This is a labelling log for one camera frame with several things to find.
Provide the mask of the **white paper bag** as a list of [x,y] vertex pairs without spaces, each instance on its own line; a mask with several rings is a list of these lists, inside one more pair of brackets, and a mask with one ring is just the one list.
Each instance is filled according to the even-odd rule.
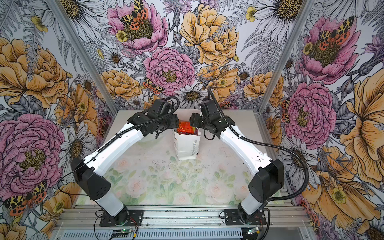
[[195,160],[200,150],[201,133],[199,135],[179,135],[174,130],[175,151],[178,160]]

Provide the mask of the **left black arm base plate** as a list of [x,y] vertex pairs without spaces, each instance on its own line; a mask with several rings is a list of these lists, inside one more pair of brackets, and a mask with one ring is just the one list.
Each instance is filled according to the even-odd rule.
[[123,209],[116,216],[111,216],[107,211],[103,212],[100,227],[140,227],[142,225],[143,210]]

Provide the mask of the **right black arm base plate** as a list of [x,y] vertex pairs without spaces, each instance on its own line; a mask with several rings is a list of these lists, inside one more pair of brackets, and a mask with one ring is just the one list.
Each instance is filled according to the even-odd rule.
[[264,226],[267,224],[267,219],[263,211],[256,211],[249,217],[247,215],[240,215],[238,209],[224,209],[224,215],[220,215],[220,217],[225,220],[227,226]]

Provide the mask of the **small red snack packet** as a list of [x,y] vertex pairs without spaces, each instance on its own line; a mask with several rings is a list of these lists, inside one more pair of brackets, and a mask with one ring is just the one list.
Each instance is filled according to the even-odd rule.
[[179,121],[179,127],[176,132],[179,135],[199,135],[199,129],[196,127],[192,127],[190,122],[187,121]]

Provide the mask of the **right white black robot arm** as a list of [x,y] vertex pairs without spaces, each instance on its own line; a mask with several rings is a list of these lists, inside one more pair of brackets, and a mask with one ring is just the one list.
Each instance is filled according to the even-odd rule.
[[238,205],[238,216],[243,224],[250,224],[257,213],[268,204],[284,185],[284,166],[259,151],[241,134],[235,122],[225,116],[212,99],[200,103],[200,114],[193,113],[190,124],[206,131],[227,144],[253,175],[248,189],[249,195]]

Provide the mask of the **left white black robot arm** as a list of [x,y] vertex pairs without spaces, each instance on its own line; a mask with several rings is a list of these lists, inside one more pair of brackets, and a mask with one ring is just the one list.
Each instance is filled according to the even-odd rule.
[[76,183],[113,218],[115,225],[123,226],[129,220],[129,213],[113,193],[111,183],[104,178],[104,174],[122,154],[147,135],[177,129],[179,119],[176,110],[179,106],[180,101],[175,97],[155,100],[149,109],[132,115],[121,130],[99,149],[83,159],[72,160]]

